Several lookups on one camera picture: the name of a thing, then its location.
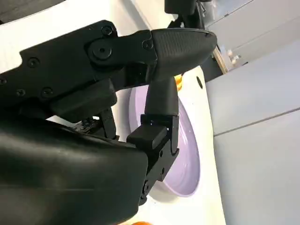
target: orange object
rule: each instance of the orange object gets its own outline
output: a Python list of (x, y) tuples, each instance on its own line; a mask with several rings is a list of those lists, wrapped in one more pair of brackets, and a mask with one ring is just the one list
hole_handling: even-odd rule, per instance
[(147, 222), (137, 222), (137, 223), (132, 224), (132, 225), (152, 225), (152, 224), (147, 223)]
[(182, 75), (175, 76), (175, 81), (177, 85), (177, 91), (180, 91), (182, 88)]

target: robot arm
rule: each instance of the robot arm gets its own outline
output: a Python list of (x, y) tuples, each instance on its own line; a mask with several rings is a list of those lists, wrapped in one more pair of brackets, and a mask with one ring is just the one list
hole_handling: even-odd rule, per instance
[[(100, 21), (22, 51), (22, 64), (0, 74), (1, 224), (103, 225), (132, 217), (179, 152), (173, 76), (198, 66), (216, 42), (196, 29), (118, 37), (113, 23)], [(118, 142), (116, 92), (146, 84), (141, 126)], [(52, 115), (70, 122), (102, 115), (96, 127), (103, 135), (45, 121)]]

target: lavender plate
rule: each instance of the lavender plate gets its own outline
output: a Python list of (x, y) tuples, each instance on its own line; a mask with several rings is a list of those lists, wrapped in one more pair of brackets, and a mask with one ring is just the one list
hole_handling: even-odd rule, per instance
[[(140, 116), (144, 113), (148, 86), (133, 88), (129, 101), (129, 124), (131, 132), (140, 126)], [(188, 114), (179, 100), (179, 155), (163, 182), (155, 185), (177, 196), (191, 196), (200, 179), (200, 161), (197, 142)]]

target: white table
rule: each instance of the white table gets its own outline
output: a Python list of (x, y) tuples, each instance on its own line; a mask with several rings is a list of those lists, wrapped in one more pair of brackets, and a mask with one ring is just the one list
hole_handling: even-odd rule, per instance
[[(134, 2), (145, 23), (137, 22), (139, 15), (129, 0), (67, 0), (43, 12), (0, 26), (0, 73), (21, 64), (21, 50), (103, 19), (112, 21), (121, 36), (146, 26), (164, 28), (172, 19), (171, 15), (163, 12), (163, 1), (151, 1), (148, 6), (143, 2), (150, 1)], [(199, 88), (196, 76), (201, 79), (203, 90)], [(113, 113), (117, 133), (124, 140), (130, 132), (126, 111), (130, 90), (117, 94), (118, 103), (113, 107)], [(184, 76), (179, 97), (184, 99), (184, 106), (193, 121), (201, 161), (200, 185), (190, 198), (174, 198), (153, 189), (146, 204), (125, 224), (137, 221), (148, 221), (154, 225), (225, 224), (213, 152), (210, 110), (201, 68)]]

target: white cabinet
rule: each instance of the white cabinet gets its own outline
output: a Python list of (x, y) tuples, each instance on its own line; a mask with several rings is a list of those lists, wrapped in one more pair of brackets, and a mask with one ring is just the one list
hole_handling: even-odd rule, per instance
[(300, 111), (214, 138), (229, 225), (300, 224)]
[(206, 84), (214, 135), (300, 107), (300, 40)]
[(253, 0), (208, 29), (243, 64), (299, 39), (299, 8), (299, 0)]

